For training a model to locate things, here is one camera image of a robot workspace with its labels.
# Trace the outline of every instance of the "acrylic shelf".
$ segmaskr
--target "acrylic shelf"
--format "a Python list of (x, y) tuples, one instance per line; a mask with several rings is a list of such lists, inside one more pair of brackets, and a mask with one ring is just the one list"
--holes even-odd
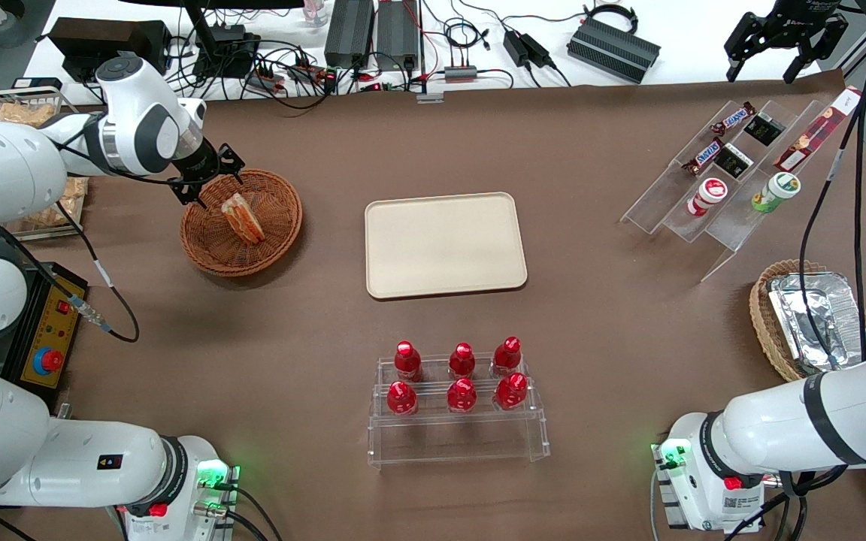
[(423, 359), (423, 381), (411, 383), (418, 411), (400, 416), (389, 411), (386, 396), (396, 381), (391, 358), (379, 359), (368, 424), (368, 463), (374, 468), (390, 464), (457, 462), (501, 458), (526, 458), (530, 462), (550, 456), (547, 417), (536, 383), (525, 361), (519, 372), (527, 376), (526, 400), (504, 411), (494, 407), (492, 394), (499, 378), (491, 377), (492, 353), (474, 353), (474, 387), (477, 404), (467, 413), (447, 408), (447, 389), (453, 381), (447, 373), (448, 355)]
[[(777, 157), (790, 147), (804, 133), (808, 124), (825, 109), (824, 104), (815, 100), (800, 114), (793, 114), (778, 103), (768, 101), (759, 108), (759, 112), (786, 126), (770, 145), (761, 144), (743, 130), (749, 119), (732, 128), (725, 136), (719, 137), (723, 143), (733, 145), (753, 161), (742, 174), (734, 178), (715, 163), (708, 164), (698, 176), (684, 171), (681, 167), (707, 148), (715, 137), (710, 130), (711, 124), (730, 116), (740, 107), (741, 105), (734, 101), (726, 103), (671, 160), (663, 174), (657, 177), (621, 218), (621, 222), (631, 222), (649, 235), (664, 226), (687, 243), (693, 243), (703, 233), (721, 243), (724, 252), (701, 281), (707, 280), (718, 268), (731, 260), (766, 218), (766, 213), (752, 208), (750, 199), (774, 174), (780, 172), (780, 169), (774, 167)], [(804, 168), (810, 157), (794, 169), (794, 174)], [(687, 212), (687, 201), (697, 194), (701, 182), (708, 178), (724, 181), (728, 186), (728, 196), (724, 201), (712, 206), (704, 216), (692, 216)]]

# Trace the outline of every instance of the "green light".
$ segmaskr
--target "green light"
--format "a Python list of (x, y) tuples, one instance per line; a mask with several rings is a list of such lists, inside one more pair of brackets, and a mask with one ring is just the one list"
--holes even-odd
[(206, 460), (196, 468), (196, 479), (207, 485), (224, 482), (229, 473), (229, 467), (220, 459)]

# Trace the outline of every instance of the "white table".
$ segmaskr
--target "white table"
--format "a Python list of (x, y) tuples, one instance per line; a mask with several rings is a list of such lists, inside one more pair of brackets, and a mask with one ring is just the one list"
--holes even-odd
[[(440, 20), (454, 17), (456, 14), (450, 7), (450, 0), (427, 0), (433, 14)], [(588, 6), (592, 6), (594, 0), (586, 0)], [(489, 8), (497, 11), (501, 17), (512, 14), (538, 14), (549, 18), (562, 18), (570, 14), (579, 13), (581, 0), (468, 0), (468, 4)], [(773, 7), (774, 0), (746, 0), (743, 2), (725, 2), (724, 0), (622, 0), (623, 6), (636, 10), (640, 18), (638, 37), (654, 44), (660, 45), (660, 56), (656, 64), (646, 73), (643, 83), (645, 85), (661, 85), (661, 83), (704, 83), (725, 81), (725, 73), (728, 70), (728, 58), (724, 52), (724, 42), (729, 33), (736, 26), (737, 21), (746, 11), (764, 15), (769, 13)], [(332, 11), (332, 0), (326, 0), (326, 16)], [(490, 30), (487, 40), (490, 41), (491, 50), (486, 50), (482, 44), (475, 45), (470, 49), (470, 62), (480, 69), (500, 68), (509, 71), (515, 77), (516, 88), (530, 88), (534, 86), (529, 75), (523, 68), (516, 68), (513, 61), (506, 54), (502, 44), (502, 27), (491, 14), (484, 11), (474, 10), (454, 1), (453, 6), (463, 14), (467, 20), (477, 25), (480, 31)], [(192, 30), (192, 24), (186, 17), (185, 11), (179, 8), (161, 8), (128, 4), (118, 0), (57, 0), (55, 8), (49, 20), (46, 22), (46, 31), (52, 28), (59, 17), (83, 17), (100, 18), (100, 20), (162, 20), (173, 34), (188, 35)], [(443, 28), (433, 17), (430, 11), (423, 15), (424, 30), (430, 32), (442, 32)], [(628, 22), (618, 14), (601, 14), (598, 19), (608, 24), (615, 24), (620, 28), (628, 27)], [(329, 26), (322, 28), (309, 27), (303, 18), (302, 10), (292, 10), (285, 17), (275, 14), (261, 14), (254, 21), (245, 21), (247, 31), (259, 34), (263, 38), (272, 40), (288, 41), (296, 44), (310, 54), (316, 56), (322, 65), (323, 44), (326, 43), (326, 33)], [(564, 75), (574, 85), (628, 85), (613, 75), (599, 71), (591, 65), (577, 61), (567, 56), (566, 44), (571, 35), (580, 24), (580, 17), (575, 20), (559, 23), (536, 20), (535, 18), (519, 18), (509, 20), (508, 24), (520, 33), (532, 35), (535, 40), (544, 45), (550, 51), (556, 64), (563, 70)], [(442, 69), (450, 61), (450, 49), (446, 40), (440, 35), (430, 35), (430, 40), (436, 44), (436, 50), (440, 55), (440, 64), (437, 69)], [(433, 48), (426, 42), (426, 68), (432, 71), (435, 62)], [(271, 50), (275, 44), (262, 44), (262, 50)], [(796, 50), (769, 50), (746, 62), (740, 73), (739, 79), (780, 79), (785, 69), (794, 59)], [(183, 59), (186, 72), (192, 71), (195, 58)], [(174, 74), (178, 62), (173, 61), (171, 70), (166, 76)], [(801, 75), (816, 73), (820, 68), (815, 64), (808, 66)], [(537, 81), (542, 86), (564, 86), (563, 79), (550, 68), (533, 70)], [(55, 76), (62, 80), (62, 92), (76, 105), (98, 103), (98, 100), (89, 90), (82, 85), (72, 82), (68, 73), (62, 69), (62, 54), (52, 45), (52, 42), (42, 40), (39, 42), (26, 69), (27, 77)], [(445, 83), (443, 76), (436, 76), (430, 82), (429, 92), (447, 92), (454, 89), (495, 89), (506, 88), (509, 78), (502, 73), (488, 74), (471, 83)], [(389, 83), (402, 83), (402, 75), (398, 72), (384, 73), (378, 81)], [(237, 99), (241, 93), (241, 82), (227, 79), (224, 81), (230, 99)], [(341, 91), (346, 92), (348, 82), (341, 83)], [(290, 95), (295, 95), (296, 88), (290, 83), (286, 88)], [(195, 95), (202, 95), (202, 89), (196, 90)], [(205, 93), (206, 99), (224, 99), (220, 82), (217, 81)]]

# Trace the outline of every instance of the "red bottle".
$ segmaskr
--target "red bottle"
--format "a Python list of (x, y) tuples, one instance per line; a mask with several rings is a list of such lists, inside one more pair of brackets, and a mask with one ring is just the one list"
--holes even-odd
[(490, 373), (493, 377), (505, 377), (516, 372), (519, 360), (519, 338), (507, 338), (494, 352), (494, 360), (490, 363)]
[(494, 393), (494, 405), (498, 408), (509, 410), (526, 400), (526, 376), (515, 372), (506, 376), (496, 386)]
[(402, 381), (394, 381), (389, 385), (389, 393), (386, 396), (386, 405), (396, 415), (413, 415), (419, 409), (419, 401), (416, 400), (416, 391), (413, 387)]
[(419, 383), (423, 381), (423, 365), (419, 359), (419, 352), (412, 343), (402, 341), (396, 346), (396, 356), (392, 359), (396, 366), (396, 376), (405, 381)]
[(467, 413), (477, 403), (477, 388), (466, 377), (461, 377), (447, 390), (447, 406), (453, 413)]
[(450, 377), (460, 379), (474, 374), (477, 359), (474, 359), (474, 349), (466, 342), (457, 343), (453, 355), (450, 356)]

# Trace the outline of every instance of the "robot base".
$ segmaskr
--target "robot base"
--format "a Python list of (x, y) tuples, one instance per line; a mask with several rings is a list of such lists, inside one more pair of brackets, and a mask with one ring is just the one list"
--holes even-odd
[(229, 506), (229, 494), (200, 487), (206, 480), (237, 483), (238, 468), (222, 462), (216, 449), (198, 436), (181, 436), (179, 443), (186, 448), (189, 466), (186, 481), (179, 495), (169, 504), (165, 516), (135, 517), (123, 513), (129, 541), (223, 541), (231, 528), (226, 521), (192, 513), (196, 503), (221, 503)]
[[(693, 530), (723, 530), (732, 532), (737, 524), (755, 513), (764, 500), (764, 486), (760, 483), (748, 489), (728, 490), (724, 480), (720, 479), (707, 465), (701, 451), (701, 424), (707, 414), (688, 413), (671, 428), (670, 436), (660, 446), (654, 446), (654, 456), (657, 458), (657, 469), (661, 464), (673, 460), (680, 463), (677, 468), (659, 469), (660, 480), (669, 476), (673, 496), (677, 506), (683, 511), (687, 526)], [(673, 501), (664, 506), (671, 507)], [(673, 517), (680, 516), (668, 511), (668, 521), (671, 527), (683, 527), (674, 523)], [(753, 533), (760, 530), (760, 521), (755, 521), (742, 533)]]

